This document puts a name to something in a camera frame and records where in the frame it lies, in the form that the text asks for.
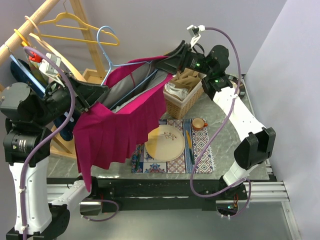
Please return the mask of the brown skirt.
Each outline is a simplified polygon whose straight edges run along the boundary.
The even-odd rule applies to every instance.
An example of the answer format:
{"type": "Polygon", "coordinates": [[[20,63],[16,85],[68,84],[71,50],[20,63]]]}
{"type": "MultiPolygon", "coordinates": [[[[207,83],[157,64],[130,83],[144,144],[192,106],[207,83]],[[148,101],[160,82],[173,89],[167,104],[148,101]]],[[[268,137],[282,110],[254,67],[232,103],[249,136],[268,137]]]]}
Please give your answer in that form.
{"type": "Polygon", "coordinates": [[[199,72],[185,68],[184,71],[178,71],[170,81],[178,88],[186,88],[190,92],[201,81],[202,77],[199,72]]]}

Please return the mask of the blue wire hanger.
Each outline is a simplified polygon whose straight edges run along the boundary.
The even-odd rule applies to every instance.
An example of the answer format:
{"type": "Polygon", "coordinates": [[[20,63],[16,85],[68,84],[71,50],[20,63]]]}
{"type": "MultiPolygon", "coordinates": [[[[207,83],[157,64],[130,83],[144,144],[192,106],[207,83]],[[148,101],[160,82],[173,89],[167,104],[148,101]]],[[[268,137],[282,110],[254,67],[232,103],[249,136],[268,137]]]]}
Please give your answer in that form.
{"type": "Polygon", "coordinates": [[[104,25],[99,28],[96,34],[98,46],[102,50],[102,53],[107,59],[109,65],[109,70],[101,84],[110,84],[112,77],[116,74],[124,74],[124,76],[117,77],[115,84],[110,87],[110,91],[103,101],[103,105],[105,107],[113,110],[135,94],[143,91],[148,82],[157,73],[157,70],[155,69],[152,60],[136,60],[135,62],[114,64],[100,41],[100,33],[105,29],[111,30],[112,34],[115,33],[110,26],[104,25]]]}

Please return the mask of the magenta pleated skirt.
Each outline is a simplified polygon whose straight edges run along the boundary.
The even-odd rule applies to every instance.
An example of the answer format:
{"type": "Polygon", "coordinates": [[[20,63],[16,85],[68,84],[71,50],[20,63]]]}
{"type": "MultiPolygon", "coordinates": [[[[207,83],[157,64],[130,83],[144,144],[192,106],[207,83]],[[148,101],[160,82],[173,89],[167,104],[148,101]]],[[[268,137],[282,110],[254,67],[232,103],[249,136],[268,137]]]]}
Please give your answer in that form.
{"type": "Polygon", "coordinates": [[[124,163],[159,126],[166,112],[164,86],[173,75],[153,72],[148,62],[163,59],[134,59],[113,70],[105,81],[110,89],[105,101],[97,102],[78,119],[73,136],[78,171],[87,191],[91,191],[92,166],[107,170],[113,162],[124,163]]]}

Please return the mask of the yellow plastic hanger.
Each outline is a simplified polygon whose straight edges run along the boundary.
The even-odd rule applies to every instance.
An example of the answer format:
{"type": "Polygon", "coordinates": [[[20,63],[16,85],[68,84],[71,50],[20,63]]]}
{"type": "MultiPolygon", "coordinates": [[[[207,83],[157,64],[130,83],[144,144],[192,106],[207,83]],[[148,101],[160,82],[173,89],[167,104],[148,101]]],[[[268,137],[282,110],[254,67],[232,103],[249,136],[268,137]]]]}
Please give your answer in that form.
{"type": "MultiPolygon", "coordinates": [[[[80,30],[80,31],[84,31],[85,33],[89,33],[89,30],[95,30],[97,32],[99,31],[99,28],[88,24],[87,22],[81,20],[78,16],[76,16],[72,13],[68,13],[68,12],[61,12],[54,19],[41,21],[38,25],[39,26],[54,25],[58,28],[63,28],[63,29],[68,29],[68,30],[80,30]],[[59,22],[63,21],[63,20],[75,21],[78,23],[79,26],[59,24],[59,22]]],[[[109,31],[101,30],[100,33],[103,33],[107,36],[112,37],[114,39],[114,42],[101,42],[101,41],[97,41],[97,40],[80,39],[80,38],[59,36],[59,35],[50,35],[50,34],[41,34],[41,36],[45,37],[45,38],[66,40],[66,41],[86,43],[86,44],[101,44],[101,45],[105,45],[105,46],[115,46],[115,47],[120,45],[120,41],[113,31],[109,32],[109,31]]]]}

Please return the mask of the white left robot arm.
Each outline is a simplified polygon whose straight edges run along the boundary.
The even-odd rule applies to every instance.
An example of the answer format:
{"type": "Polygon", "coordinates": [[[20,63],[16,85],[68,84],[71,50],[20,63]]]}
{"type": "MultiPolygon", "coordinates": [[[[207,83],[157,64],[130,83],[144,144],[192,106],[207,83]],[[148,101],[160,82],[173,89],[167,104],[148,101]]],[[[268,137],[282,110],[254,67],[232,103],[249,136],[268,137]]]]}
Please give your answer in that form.
{"type": "Polygon", "coordinates": [[[55,240],[66,231],[71,211],[85,198],[94,201],[100,194],[95,177],[87,184],[78,177],[62,196],[48,201],[48,157],[54,133],[47,125],[66,112],[87,112],[110,91],[105,85],[72,77],[69,82],[70,86],[46,91],[43,97],[23,82],[2,93],[0,110],[6,116],[7,131],[3,146],[16,199],[16,222],[6,234],[8,240],[55,240]]]}

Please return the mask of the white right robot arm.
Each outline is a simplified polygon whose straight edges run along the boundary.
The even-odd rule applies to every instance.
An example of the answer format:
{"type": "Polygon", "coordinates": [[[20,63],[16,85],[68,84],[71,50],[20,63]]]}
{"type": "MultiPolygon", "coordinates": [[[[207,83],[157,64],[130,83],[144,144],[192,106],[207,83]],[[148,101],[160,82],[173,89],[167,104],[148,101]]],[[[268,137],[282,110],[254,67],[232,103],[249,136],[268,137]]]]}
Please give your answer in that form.
{"type": "Polygon", "coordinates": [[[229,50],[226,47],[216,45],[204,55],[193,50],[191,44],[185,41],[155,63],[157,69],[170,74],[184,69],[204,74],[201,81],[204,92],[225,113],[224,122],[230,121],[239,136],[240,144],[234,151],[234,162],[221,176],[218,191],[211,194],[196,192],[195,195],[201,198],[220,195],[231,199],[249,174],[271,157],[275,144],[275,130],[260,123],[238,96],[238,90],[225,73],[229,64],[229,50]]]}

